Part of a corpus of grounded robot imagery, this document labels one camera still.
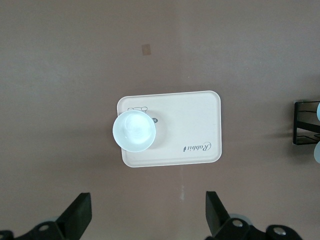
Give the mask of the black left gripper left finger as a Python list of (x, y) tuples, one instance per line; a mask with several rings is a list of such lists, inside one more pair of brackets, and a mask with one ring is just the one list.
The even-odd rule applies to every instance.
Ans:
[(92, 220), (91, 194), (80, 193), (55, 220), (45, 221), (18, 240), (79, 240)]

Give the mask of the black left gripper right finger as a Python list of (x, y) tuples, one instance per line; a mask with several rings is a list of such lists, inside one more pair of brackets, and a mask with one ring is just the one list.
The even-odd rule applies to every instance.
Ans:
[(238, 215), (230, 216), (215, 191), (205, 194), (205, 217), (211, 240), (248, 240), (250, 225)]

